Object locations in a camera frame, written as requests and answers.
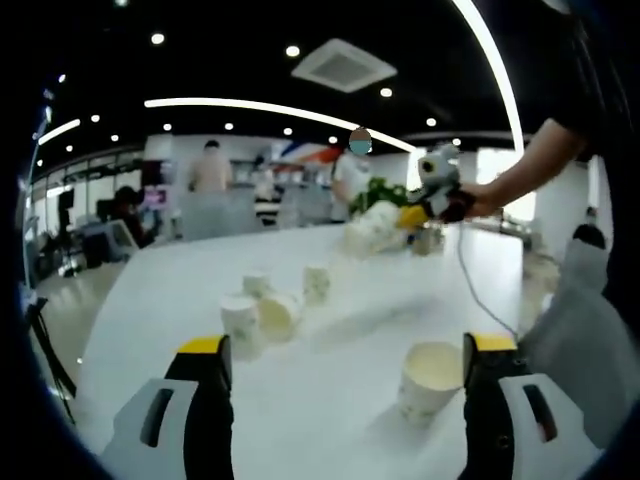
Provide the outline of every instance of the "black shirt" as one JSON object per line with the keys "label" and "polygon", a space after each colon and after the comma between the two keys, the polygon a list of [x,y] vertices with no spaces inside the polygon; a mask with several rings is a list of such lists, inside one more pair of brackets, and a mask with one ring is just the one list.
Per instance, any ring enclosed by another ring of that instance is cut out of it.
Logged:
{"label": "black shirt", "polygon": [[[589,149],[602,157],[611,196],[614,239],[607,266],[604,294],[640,338],[639,306],[632,290],[631,268],[638,265],[634,245],[637,208],[636,165],[638,159],[638,58],[621,41],[625,20],[598,16],[603,30],[586,22],[576,29],[578,94],[569,97],[552,117],[565,128],[584,136]],[[609,33],[616,31],[616,36]]]}

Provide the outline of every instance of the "white shirt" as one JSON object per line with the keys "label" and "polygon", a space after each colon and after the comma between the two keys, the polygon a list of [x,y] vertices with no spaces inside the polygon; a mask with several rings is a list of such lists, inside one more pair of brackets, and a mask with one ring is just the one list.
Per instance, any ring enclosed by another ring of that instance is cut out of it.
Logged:
{"label": "white shirt", "polygon": [[196,193],[224,192],[232,181],[231,162],[217,148],[207,149],[191,166],[189,183],[193,184]]}
{"label": "white shirt", "polygon": [[273,178],[273,172],[271,169],[266,168],[264,170],[258,170],[255,173],[255,194],[258,198],[264,198],[271,200],[273,196],[273,188],[275,185],[275,179]]}
{"label": "white shirt", "polygon": [[[332,180],[344,184],[349,203],[360,193],[366,192],[371,180],[371,164],[367,158],[357,157],[346,153],[336,160],[336,168]],[[349,205],[333,198],[331,220],[342,221],[349,219]]]}

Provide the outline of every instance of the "curved led light strip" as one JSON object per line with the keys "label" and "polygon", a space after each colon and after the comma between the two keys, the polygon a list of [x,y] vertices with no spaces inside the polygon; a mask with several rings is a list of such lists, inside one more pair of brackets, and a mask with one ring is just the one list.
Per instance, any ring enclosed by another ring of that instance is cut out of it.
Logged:
{"label": "curved led light strip", "polygon": [[[264,112],[281,113],[283,115],[291,115],[292,117],[300,117],[315,122],[326,123],[334,127],[344,128],[353,131],[360,125],[347,122],[340,118],[323,115],[322,113],[310,112],[309,110],[301,110],[299,108],[285,107],[284,105],[276,105],[274,103],[253,102],[250,100],[231,100],[228,98],[163,98],[158,100],[147,100],[144,102],[147,108],[158,107],[185,107],[185,106],[201,106],[201,107],[231,107],[231,108],[248,108],[250,110],[262,110]],[[367,128],[369,133],[376,140],[380,140],[386,144],[392,145],[405,152],[413,152],[416,147],[413,145],[390,137],[384,133]]]}
{"label": "curved led light strip", "polygon": [[57,128],[54,128],[50,132],[45,133],[38,139],[38,145],[44,145],[52,138],[57,137],[58,135],[62,135],[69,130],[73,130],[76,127],[80,126],[80,119],[76,118],[75,120],[71,120],[70,122],[65,123],[64,125],[60,125]]}
{"label": "curved led light strip", "polygon": [[509,81],[509,75],[507,75],[507,69],[504,66],[496,42],[489,32],[489,28],[484,23],[482,15],[474,5],[472,0],[451,0],[456,8],[460,10],[460,13],[467,21],[467,24],[473,31],[473,34],[478,39],[478,43],[482,47],[484,54],[487,56],[489,65],[493,76],[498,83],[500,89],[500,95],[504,102],[504,108],[507,110],[507,117],[509,118],[509,126],[511,127],[511,134],[513,135],[513,146],[518,153],[522,155],[524,153],[524,140],[522,137],[522,126],[520,124],[520,116],[518,115],[518,107],[516,105],[516,97],[513,94],[513,88]]}

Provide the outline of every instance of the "white paper cup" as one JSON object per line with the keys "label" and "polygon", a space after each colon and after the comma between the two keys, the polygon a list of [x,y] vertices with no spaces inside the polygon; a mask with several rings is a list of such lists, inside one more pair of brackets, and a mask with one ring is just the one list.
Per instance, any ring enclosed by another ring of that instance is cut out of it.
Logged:
{"label": "white paper cup", "polygon": [[307,265],[303,274],[305,305],[315,306],[326,303],[330,285],[329,270],[325,266]]}
{"label": "white paper cup", "polygon": [[400,412],[412,425],[428,426],[462,384],[461,349],[443,342],[418,343],[402,368]]}
{"label": "white paper cup", "polygon": [[396,220],[400,209],[391,202],[376,202],[359,219],[345,227],[347,251],[366,256],[392,246],[398,230]]}
{"label": "white paper cup", "polygon": [[271,291],[269,276],[260,270],[247,273],[242,277],[242,290],[256,300],[261,299]]}
{"label": "white paper cup", "polygon": [[220,317],[224,332],[231,340],[234,358],[252,359],[260,355],[263,342],[253,298],[245,295],[224,297],[220,301]]}
{"label": "white paper cup", "polygon": [[260,328],[272,342],[287,342],[296,332],[302,318],[302,307],[295,296],[270,293],[258,301]]}

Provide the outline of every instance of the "ceiling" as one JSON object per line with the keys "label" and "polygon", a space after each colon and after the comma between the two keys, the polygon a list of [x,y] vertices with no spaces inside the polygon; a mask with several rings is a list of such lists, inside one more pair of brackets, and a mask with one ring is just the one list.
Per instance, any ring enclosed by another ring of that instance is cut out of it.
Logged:
{"label": "ceiling", "polygon": [[[42,146],[49,169],[72,158],[140,144],[170,123],[177,134],[232,133],[299,141],[340,142],[348,131],[286,115],[225,107],[146,109],[144,101],[167,97],[254,100],[301,108],[403,138],[415,133],[509,132],[505,108],[478,41],[451,0],[393,2],[396,8],[345,7],[322,2],[278,8],[235,2],[114,0],[62,11],[50,7],[46,38],[37,58],[55,95],[52,127],[80,119],[80,127]],[[540,0],[476,0],[497,43],[515,93],[525,133],[535,132],[571,88],[572,63],[563,19]],[[155,46],[155,32],[165,42]],[[292,78],[291,70],[327,40],[345,40],[393,65],[397,75],[354,93]],[[289,45],[297,58],[285,55]],[[59,75],[65,75],[63,83]],[[380,89],[391,88],[383,98]],[[100,115],[98,123],[91,115]],[[429,127],[428,118],[437,124]],[[411,140],[415,145],[435,140]],[[65,150],[73,145],[73,152]],[[511,140],[468,139],[467,148],[512,146]],[[379,151],[398,151],[380,145]]]}

